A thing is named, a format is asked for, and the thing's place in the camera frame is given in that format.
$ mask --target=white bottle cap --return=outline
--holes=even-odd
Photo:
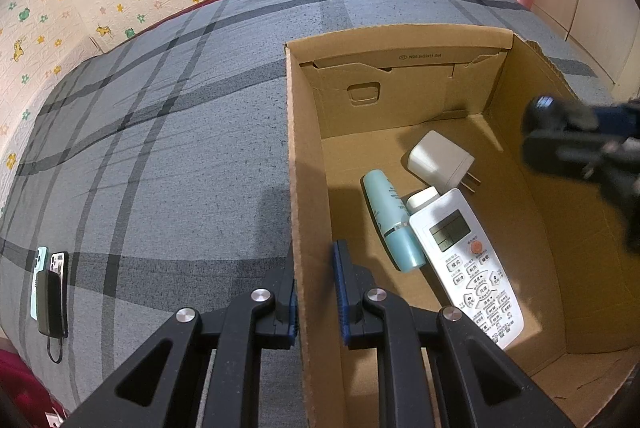
[[[440,195],[436,188],[431,186],[431,188],[423,189],[422,191],[418,191],[415,195],[410,196],[409,200],[406,201],[406,208],[412,215],[420,211],[422,208],[427,207],[439,196]]]

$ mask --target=remote control lcd screen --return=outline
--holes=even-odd
[[[448,217],[443,218],[436,225],[429,229],[429,233],[438,244],[442,252],[447,251],[457,241],[465,238],[471,233],[465,218],[460,210],[455,210]]]

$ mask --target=air conditioner remote control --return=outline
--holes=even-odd
[[[524,328],[507,275],[480,222],[458,189],[411,215],[409,224],[452,305],[500,348]]]

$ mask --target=cardboard box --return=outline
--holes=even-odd
[[[520,160],[520,119],[542,93],[574,96],[535,43],[510,30],[399,25],[287,43],[291,226],[305,405],[312,428],[378,425],[373,350],[346,350],[331,244],[410,305],[446,304],[427,266],[397,271],[360,180],[379,168],[399,195],[425,185],[406,157],[429,131],[469,151],[482,180],[467,200],[524,313],[508,354],[583,426],[640,359],[640,257],[598,189],[536,175]]]

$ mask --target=metal screw head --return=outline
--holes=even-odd
[[[372,302],[382,302],[382,300],[386,299],[386,291],[379,287],[374,287],[367,291],[367,298]]]
[[[256,289],[251,293],[251,299],[254,302],[266,302],[269,298],[271,298],[271,293],[268,289]]]
[[[196,311],[188,307],[180,309],[177,313],[175,313],[175,319],[177,319],[180,323],[189,323],[195,317]]]
[[[462,318],[462,311],[457,307],[452,307],[451,305],[449,305],[448,307],[444,307],[444,309],[442,310],[442,315],[450,322],[456,322],[460,318]]]

